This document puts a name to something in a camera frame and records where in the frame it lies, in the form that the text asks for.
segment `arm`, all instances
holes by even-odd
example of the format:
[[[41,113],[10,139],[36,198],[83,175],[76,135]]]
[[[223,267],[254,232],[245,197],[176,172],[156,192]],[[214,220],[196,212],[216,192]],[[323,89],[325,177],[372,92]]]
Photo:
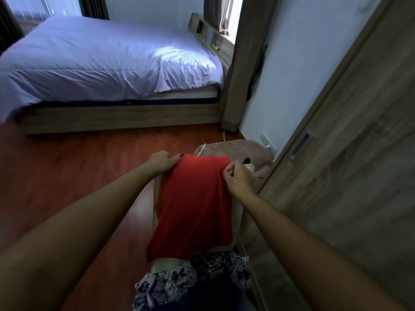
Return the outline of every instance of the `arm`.
[[[246,167],[232,162],[223,177],[313,309],[405,310],[334,248],[258,197]]]
[[[162,151],[71,204],[0,255],[1,310],[56,310],[107,243],[141,190],[183,156]]]

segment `dark curtain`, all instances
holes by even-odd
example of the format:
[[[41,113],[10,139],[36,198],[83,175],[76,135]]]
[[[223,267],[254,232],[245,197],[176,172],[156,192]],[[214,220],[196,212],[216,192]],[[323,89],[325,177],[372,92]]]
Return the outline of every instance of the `dark curtain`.
[[[216,28],[221,34],[228,34],[226,12],[230,0],[205,0],[203,5],[203,18]]]
[[[79,0],[82,15],[93,19],[110,19],[105,0]]]
[[[0,0],[0,54],[24,36],[6,0]]]

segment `red cloth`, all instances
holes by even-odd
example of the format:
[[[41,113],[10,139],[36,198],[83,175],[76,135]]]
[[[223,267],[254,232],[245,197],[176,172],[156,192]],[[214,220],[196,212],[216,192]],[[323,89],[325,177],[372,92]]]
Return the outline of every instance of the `red cloth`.
[[[232,242],[232,195],[221,170],[228,157],[185,155],[163,175],[156,205],[158,226],[147,247],[147,262],[159,257],[191,260]]]

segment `wardrobe door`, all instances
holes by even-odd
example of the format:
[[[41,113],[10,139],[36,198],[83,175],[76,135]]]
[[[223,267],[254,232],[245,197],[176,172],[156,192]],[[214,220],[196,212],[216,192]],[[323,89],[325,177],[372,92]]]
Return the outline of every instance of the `wardrobe door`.
[[[393,0],[260,195],[415,308],[415,0]],[[271,309],[307,304],[249,216],[240,245]]]

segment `floor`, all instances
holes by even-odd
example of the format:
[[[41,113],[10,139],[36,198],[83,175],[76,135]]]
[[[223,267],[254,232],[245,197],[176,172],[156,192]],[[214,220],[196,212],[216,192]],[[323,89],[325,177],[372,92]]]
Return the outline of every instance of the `floor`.
[[[242,138],[226,133],[227,141]],[[151,153],[193,154],[223,141],[219,125],[26,137],[0,125],[0,251],[59,210],[103,187]],[[134,284],[150,265],[153,183],[143,190],[63,310],[131,310]]]

